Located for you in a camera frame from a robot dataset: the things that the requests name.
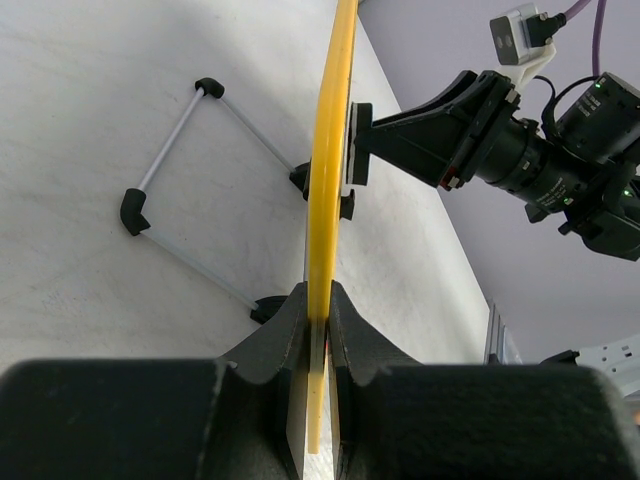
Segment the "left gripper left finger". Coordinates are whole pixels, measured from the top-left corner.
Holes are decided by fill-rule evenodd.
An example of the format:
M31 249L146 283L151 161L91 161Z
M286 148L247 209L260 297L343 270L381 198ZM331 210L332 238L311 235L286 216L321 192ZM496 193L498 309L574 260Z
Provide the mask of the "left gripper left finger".
M306 287L218 358L37 359L1 377L5 479L299 479Z

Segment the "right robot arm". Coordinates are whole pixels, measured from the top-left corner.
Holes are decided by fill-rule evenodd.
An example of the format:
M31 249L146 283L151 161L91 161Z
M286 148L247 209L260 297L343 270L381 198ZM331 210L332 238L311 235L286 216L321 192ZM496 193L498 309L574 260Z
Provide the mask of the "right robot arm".
M475 177L524 201L530 222L562 213L563 235L591 251L639 258L639 92L605 73L561 119L517 119L520 95L495 71L462 72L438 97L356 128L352 145L447 191Z

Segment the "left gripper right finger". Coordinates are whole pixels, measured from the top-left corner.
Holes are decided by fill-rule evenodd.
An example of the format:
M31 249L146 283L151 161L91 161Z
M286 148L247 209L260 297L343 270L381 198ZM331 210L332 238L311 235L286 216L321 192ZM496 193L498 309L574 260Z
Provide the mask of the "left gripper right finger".
M425 365L334 283L338 479L635 479L639 430L602 373L562 363Z

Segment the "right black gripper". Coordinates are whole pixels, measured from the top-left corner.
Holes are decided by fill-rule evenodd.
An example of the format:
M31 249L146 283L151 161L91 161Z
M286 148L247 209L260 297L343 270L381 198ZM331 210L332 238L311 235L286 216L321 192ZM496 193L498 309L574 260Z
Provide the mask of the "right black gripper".
M470 116L421 114L452 100ZM434 188L450 191L478 177L536 204L543 194L545 141L537 122L513 117L519 103L508 77L464 70L428 102L375 120L362 131L362 150Z

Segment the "yellow framed whiteboard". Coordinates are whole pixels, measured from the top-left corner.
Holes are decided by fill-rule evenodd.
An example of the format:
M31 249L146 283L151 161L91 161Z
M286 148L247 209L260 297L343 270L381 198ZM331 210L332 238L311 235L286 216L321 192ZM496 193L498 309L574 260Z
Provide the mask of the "yellow framed whiteboard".
M306 449L320 451L326 334L335 273L342 171L357 25L356 1L336 6L313 134L306 235L309 373Z

